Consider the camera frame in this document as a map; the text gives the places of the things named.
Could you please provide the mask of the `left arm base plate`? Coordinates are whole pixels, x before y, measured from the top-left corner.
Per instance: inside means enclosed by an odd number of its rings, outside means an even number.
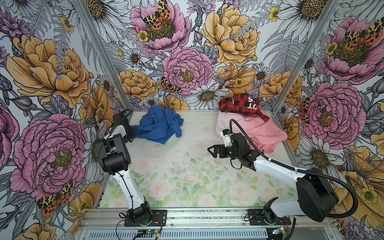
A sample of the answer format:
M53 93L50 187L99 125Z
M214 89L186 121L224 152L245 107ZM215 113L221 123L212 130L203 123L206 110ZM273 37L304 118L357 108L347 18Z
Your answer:
M131 210L127 212L125 227L164 227L167 222L167 210L153 210L144 212L142 210Z

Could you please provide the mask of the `red black plaid cloth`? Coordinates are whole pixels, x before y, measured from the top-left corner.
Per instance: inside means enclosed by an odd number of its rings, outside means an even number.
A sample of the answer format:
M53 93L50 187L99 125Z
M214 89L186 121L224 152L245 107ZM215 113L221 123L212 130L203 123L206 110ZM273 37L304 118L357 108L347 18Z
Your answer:
M245 117L260 117L264 122L270 118L262 112L260 99L253 99L248 94L235 95L222 99L219 102L219 110L224 113L240 114Z

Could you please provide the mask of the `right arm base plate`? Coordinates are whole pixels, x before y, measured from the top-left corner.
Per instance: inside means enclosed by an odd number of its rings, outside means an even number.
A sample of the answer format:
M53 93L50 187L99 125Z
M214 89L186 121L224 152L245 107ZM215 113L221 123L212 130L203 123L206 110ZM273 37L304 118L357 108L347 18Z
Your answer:
M251 226L287 226L291 224L290 218L279 218L272 212L264 209L248 209L244 221L249 222Z

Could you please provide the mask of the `left aluminium frame post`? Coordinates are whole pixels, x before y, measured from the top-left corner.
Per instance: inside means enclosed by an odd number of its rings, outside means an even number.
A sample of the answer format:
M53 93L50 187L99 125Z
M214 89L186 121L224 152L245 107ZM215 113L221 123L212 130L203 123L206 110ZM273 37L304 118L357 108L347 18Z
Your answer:
M75 9L77 10L79 17L87 30L89 35L89 39L94 44L94 47L106 69L107 74L109 75L113 85L115 86L115 90L122 102L122 105L125 109L133 110L133 106L129 102L125 91L123 90L122 84L118 78L118 74L114 68L114 65L109 57L108 51L105 48L103 43L103 39L99 34L99 30L94 23L92 16L88 10L88 7L85 1L74 1Z

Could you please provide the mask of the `pink cloth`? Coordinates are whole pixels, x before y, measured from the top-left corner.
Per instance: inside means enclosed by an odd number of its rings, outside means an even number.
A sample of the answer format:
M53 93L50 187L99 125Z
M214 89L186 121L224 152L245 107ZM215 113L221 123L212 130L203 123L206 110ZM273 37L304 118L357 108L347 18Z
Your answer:
M245 130L247 135L261 152L269 154L275 151L276 144L288 139L287 133L269 119L267 122L256 115L245 117L236 113L219 112L216 121L216 133L219 136L224 129L230 128L230 120L234 119Z

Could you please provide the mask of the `aluminium mounting rail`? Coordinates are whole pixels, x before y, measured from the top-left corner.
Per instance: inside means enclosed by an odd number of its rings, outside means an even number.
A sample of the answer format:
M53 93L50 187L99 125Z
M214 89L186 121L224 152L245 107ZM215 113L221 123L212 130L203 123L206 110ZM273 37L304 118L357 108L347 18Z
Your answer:
M167 210L167 222L164 227L125 227L123 214L125 209L93 209L86 212L79 227L78 238L84 237L91 230L137 230L154 235L165 229L266 229L268 233L278 228L287 231L301 229L325 230L332 226L331 219L321 223L307 217L290 217L291 224L272 226L251 226L244 221L247 208L171 208Z

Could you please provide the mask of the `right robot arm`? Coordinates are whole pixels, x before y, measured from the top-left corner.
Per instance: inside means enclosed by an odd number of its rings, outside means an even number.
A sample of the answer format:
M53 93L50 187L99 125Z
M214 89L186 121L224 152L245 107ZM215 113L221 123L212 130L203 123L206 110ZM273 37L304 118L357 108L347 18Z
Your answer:
M252 150L246 137L240 133L224 130L221 136L224 140L222 145L208 148L213 158L239 160L243 167L274 177L297 192L294 199L274 197L269 200L261 214L266 223L274 224L284 217L301 216L322 222L338 203L337 194L320 170L313 168L307 171L273 160L258 150Z

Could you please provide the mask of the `blue cloth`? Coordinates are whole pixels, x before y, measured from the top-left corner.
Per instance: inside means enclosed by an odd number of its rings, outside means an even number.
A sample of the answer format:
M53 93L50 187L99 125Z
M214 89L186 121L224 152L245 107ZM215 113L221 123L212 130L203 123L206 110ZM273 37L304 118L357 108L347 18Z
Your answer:
M173 135L177 138L182 136L183 123L181 116L171 108L152 106L142 117L140 124L132 128L135 130L135 138L164 145Z

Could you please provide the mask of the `aluminium frame post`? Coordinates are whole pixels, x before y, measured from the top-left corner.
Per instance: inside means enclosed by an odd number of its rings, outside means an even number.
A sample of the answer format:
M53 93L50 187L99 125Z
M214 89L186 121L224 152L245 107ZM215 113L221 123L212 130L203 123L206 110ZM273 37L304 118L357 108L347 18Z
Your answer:
M74 1L75 9L77 10L79 17L87 30L89 35L89 39L94 44L94 47L106 69L107 74L109 75L113 85L115 86L115 90L122 102L122 105L125 109L133 110L133 106L129 102L125 91L123 90L122 84L118 78L118 74L114 68L114 65L109 57L108 51L105 48L103 43L103 39L99 34L99 30L94 23L92 16L88 10L88 7L85 1Z
M321 35L325 31L325 29L329 26L329 23L331 21L332 16L337 10L338 5L341 1L339 0L332 0L328 1L323 13L320 16L320 19L318 23L315 25L314 31L309 34L309 38L307 43L305 44L303 50L301 51L299 58L297 62L295 63L286 84L282 88L281 93L277 97L276 101L274 102L273 107L271 108L271 111L273 114L277 113L277 111L280 109L282 103L285 101L286 97L290 93L291 88L293 87L294 83L296 82L296 79L299 77L300 72L306 63L306 60L311 55L310 51L315 47L316 43L320 39Z

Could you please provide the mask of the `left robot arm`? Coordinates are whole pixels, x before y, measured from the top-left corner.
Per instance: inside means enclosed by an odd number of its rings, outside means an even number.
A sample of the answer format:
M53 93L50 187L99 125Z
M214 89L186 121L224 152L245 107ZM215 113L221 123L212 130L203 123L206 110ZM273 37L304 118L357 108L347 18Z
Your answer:
M95 141L95 148L102 170L117 181L127 199L129 209L124 218L129 223L147 226L152 221L153 213L129 169L132 160L127 143L132 142L135 136L129 122L132 113L132 110L124 110L114 115L112 128L102 139Z

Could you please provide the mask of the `right aluminium frame post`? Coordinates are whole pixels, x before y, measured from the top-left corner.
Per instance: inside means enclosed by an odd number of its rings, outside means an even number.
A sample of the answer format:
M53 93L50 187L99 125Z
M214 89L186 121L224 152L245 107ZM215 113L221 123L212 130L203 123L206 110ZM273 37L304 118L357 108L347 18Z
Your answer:
M315 47L316 43L320 39L321 35L325 31L325 29L329 26L329 23L331 21L332 16L337 10L338 5L341 1L339 0L332 0L328 1L323 13L320 16L320 19L318 23L315 25L314 31L309 34L309 38L307 43L305 44L303 50L301 51L299 58L297 62L295 63L286 84L282 88L281 93L277 97L276 101L274 102L273 107L271 108L271 111L273 114L277 113L277 111L280 109L282 103L285 101L286 97L290 93L291 88L293 87L294 83L296 82L296 79L299 77L300 72L306 63L306 60L311 55L310 51Z

